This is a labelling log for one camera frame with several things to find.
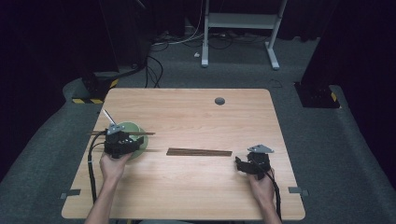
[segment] human hand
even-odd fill
[[[268,172],[268,175],[274,177],[274,169]],[[254,198],[262,208],[274,207],[275,189],[271,179],[265,176],[263,179],[258,180],[256,175],[247,175],[250,182],[251,191]]]
[[[103,153],[102,159],[100,160],[100,168],[102,170],[104,183],[110,182],[117,184],[122,177],[125,164],[131,156],[132,152],[123,155],[119,159],[113,159],[107,153]]]

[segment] gray carpet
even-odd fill
[[[212,40],[216,48],[227,43]],[[341,88],[342,108],[303,108],[293,87],[317,41],[277,40],[280,70],[273,71],[262,42],[210,49],[209,66],[182,44],[150,55],[163,65],[161,88],[263,88],[273,97],[306,217],[298,223],[396,223],[396,194],[367,147]],[[148,65],[160,74],[152,60]],[[117,88],[143,88],[145,72],[122,77]],[[60,199],[74,179],[101,105],[75,105],[79,80],[64,87],[66,104],[31,139],[0,185],[0,223],[82,223],[64,219]]]

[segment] wooden chopstick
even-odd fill
[[[167,156],[224,156],[229,157],[233,154],[232,151],[225,150],[208,150],[208,149],[194,149],[194,148],[177,148],[169,147],[166,152]]]
[[[99,134],[99,131],[92,131],[90,133],[90,135],[96,135],[96,134]],[[136,133],[136,132],[131,132],[131,133],[128,133],[128,134],[130,134],[130,135],[154,135],[155,133]]]

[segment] wooden table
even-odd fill
[[[215,104],[222,97],[224,105]],[[280,188],[282,217],[304,218],[288,151],[267,90],[253,89],[113,89],[103,105],[116,122],[131,121],[146,132],[148,148],[127,162],[111,217],[178,220],[258,220],[259,207],[248,179],[235,167],[235,156],[247,160],[247,148],[273,149],[270,161]],[[94,129],[109,121],[100,114]],[[96,143],[104,142],[100,137]],[[92,207],[88,147],[67,197],[62,215],[85,218]],[[166,156],[169,147],[231,150],[231,157]],[[103,145],[93,150],[97,192],[102,186],[99,160]]]

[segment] black cable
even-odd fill
[[[99,146],[99,145],[103,145],[104,143],[98,143],[98,144],[96,144],[95,146],[93,146],[93,147],[97,147],[97,146]]]
[[[152,68],[151,68],[150,66],[148,66],[148,75],[149,75],[149,78],[151,79],[151,81],[152,81],[153,83],[156,83],[156,82],[157,82],[157,80],[158,80],[157,74],[155,74],[155,72],[152,70]]]
[[[274,190],[275,190],[275,196],[276,196],[276,212],[277,212],[277,215],[279,216],[279,219],[282,220],[282,216],[281,216],[281,213],[280,213],[280,192],[279,192],[279,186],[275,182],[275,175],[274,175],[274,172],[272,170],[271,170],[271,173],[272,173],[273,177],[271,177],[267,172],[265,172],[265,174],[273,182]]]
[[[154,74],[154,76],[155,76],[155,82],[154,83],[156,83],[157,84],[157,87],[158,88],[160,88],[160,83],[159,83],[159,79],[157,78],[157,74],[154,72],[154,70],[152,70],[152,68],[150,68],[150,70],[151,70],[151,72]]]
[[[95,176],[93,174],[93,168],[92,168],[92,150],[94,147],[100,145],[100,144],[96,144],[93,145],[96,141],[96,139],[100,136],[100,135],[104,135],[106,134],[106,131],[102,131],[99,132],[91,141],[91,146],[90,146],[90,150],[88,152],[88,171],[90,173],[90,180],[91,180],[91,192],[92,192],[92,200],[93,203],[96,202],[96,183],[95,183]]]
[[[261,36],[256,35],[256,36],[252,36],[252,40],[242,40],[242,38],[246,38],[245,36],[238,36],[238,37],[234,37],[233,38],[233,42],[234,43],[238,43],[238,44],[254,44],[254,43],[260,43],[262,41],[265,41],[268,37],[265,37],[262,40],[257,40],[259,39]]]
[[[197,39],[197,37],[195,37],[195,35],[196,35],[196,32],[191,36],[184,36],[184,37],[174,37],[173,36],[172,38],[164,38],[164,39],[160,39],[160,40],[156,41],[151,46],[160,46],[163,44],[167,44],[169,46],[171,44],[180,44],[180,43],[184,43],[184,42],[189,42],[191,40]]]
[[[148,56],[148,58],[150,58],[150,59],[154,60],[155,62],[157,62],[157,64],[161,67],[161,73],[160,73],[157,81],[154,84],[154,88],[157,88],[157,87],[160,88],[160,80],[163,77],[163,65],[160,63],[160,61],[158,61],[157,59],[155,59],[155,58],[153,58],[151,56]]]
[[[148,87],[149,84],[149,67],[146,65],[146,84],[145,84],[145,88]]]
[[[218,35],[212,35],[212,36],[214,36],[216,39],[218,39],[218,40],[223,40],[223,41],[229,41],[229,40],[231,40],[231,41],[229,41],[229,44],[227,45],[227,46],[225,46],[225,47],[223,47],[223,48],[217,48],[217,47],[214,47],[213,45],[210,45],[210,44],[207,44],[210,48],[212,48],[212,49],[227,49],[227,48],[229,48],[232,44],[233,44],[233,37],[232,36],[230,36],[229,34],[227,34],[227,33],[225,33],[225,36],[220,36],[220,37],[217,37]]]

